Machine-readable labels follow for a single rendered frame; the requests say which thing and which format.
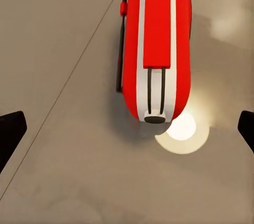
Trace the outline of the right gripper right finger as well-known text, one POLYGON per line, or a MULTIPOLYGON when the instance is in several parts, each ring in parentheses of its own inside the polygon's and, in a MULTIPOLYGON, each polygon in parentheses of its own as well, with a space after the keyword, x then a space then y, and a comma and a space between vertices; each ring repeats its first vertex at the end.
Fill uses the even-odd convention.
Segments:
POLYGON ((254 152, 254 112, 242 111, 238 130, 254 152))

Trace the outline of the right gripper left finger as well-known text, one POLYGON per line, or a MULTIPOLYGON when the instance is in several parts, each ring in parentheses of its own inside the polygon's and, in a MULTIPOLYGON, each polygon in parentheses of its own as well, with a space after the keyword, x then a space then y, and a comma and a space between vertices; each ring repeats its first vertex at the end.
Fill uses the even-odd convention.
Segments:
POLYGON ((27 130, 22 111, 0 117, 0 173, 27 130))

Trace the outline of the radio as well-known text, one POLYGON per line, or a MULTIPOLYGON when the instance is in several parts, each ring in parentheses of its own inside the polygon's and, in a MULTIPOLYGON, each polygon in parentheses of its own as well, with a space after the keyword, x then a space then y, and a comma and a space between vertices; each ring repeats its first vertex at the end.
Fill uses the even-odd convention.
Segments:
POLYGON ((180 116, 191 88, 192 0, 122 0, 116 91, 140 121, 180 116), (123 87, 124 18, 126 21, 123 87))

